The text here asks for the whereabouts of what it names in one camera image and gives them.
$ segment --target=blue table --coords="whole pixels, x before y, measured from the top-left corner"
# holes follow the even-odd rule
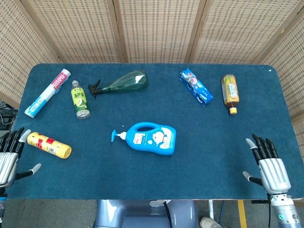
[[[34,118],[24,114],[63,69],[71,77]],[[190,68],[214,100],[202,107],[178,80]],[[133,70],[145,70],[146,89],[98,95],[101,86]],[[223,104],[220,80],[237,78],[240,103],[231,116]],[[85,89],[91,116],[78,120],[71,99],[72,80]],[[134,151],[125,141],[111,143],[111,132],[137,122],[170,125],[177,130],[175,153],[161,156]],[[31,70],[15,129],[70,145],[64,160],[26,145],[18,170],[41,163],[33,177],[16,181],[11,198],[65,199],[265,199],[262,187],[242,171],[259,176],[245,138],[255,133],[272,139],[286,165],[294,198],[304,197],[304,169],[278,75],[270,66],[219,64],[39,64]]]

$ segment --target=yellow floor stripe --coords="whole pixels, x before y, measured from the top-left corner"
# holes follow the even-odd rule
[[[244,201],[239,199],[237,201],[237,205],[238,205],[239,222],[241,224],[241,228],[247,228]]]

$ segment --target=toothpaste box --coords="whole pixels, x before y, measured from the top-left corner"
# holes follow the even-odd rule
[[[189,92],[201,103],[203,107],[212,101],[213,95],[196,78],[195,74],[186,69],[180,73],[180,81],[188,88]]]

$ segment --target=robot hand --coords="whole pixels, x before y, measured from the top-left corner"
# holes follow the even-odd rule
[[[268,192],[268,200],[275,210],[280,228],[301,228],[294,202],[286,194],[291,188],[286,168],[278,157],[274,144],[269,139],[264,140],[255,134],[252,137],[257,146],[250,139],[246,139],[246,142],[259,166],[261,179],[246,171],[243,172],[244,176],[248,181],[263,186]]]
[[[0,138],[0,190],[3,193],[15,180],[33,175],[41,166],[41,164],[37,164],[26,172],[16,173],[18,160],[21,157],[25,141],[30,134],[30,130],[27,130],[21,135],[23,130],[24,128],[22,127],[18,131],[6,133]]]

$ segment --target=bottle handle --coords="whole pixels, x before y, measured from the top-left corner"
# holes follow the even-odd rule
[[[137,124],[134,124],[129,130],[132,129],[134,131],[138,131],[138,129],[144,128],[144,127],[158,128],[160,126],[158,124],[151,123],[151,122],[139,122]]]

